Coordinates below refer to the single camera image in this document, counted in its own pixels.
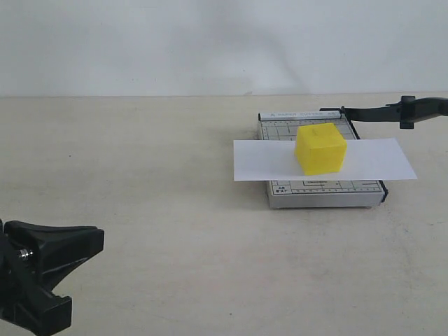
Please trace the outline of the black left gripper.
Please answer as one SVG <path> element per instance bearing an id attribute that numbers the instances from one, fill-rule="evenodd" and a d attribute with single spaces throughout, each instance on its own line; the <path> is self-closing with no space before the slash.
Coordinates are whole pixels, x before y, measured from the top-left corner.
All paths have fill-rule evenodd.
<path id="1" fill-rule="evenodd" d="M 104 231 L 95 226 L 1 223 L 1 320 L 34 335 L 69 328 L 72 299 L 50 291 L 103 249 Z"/>

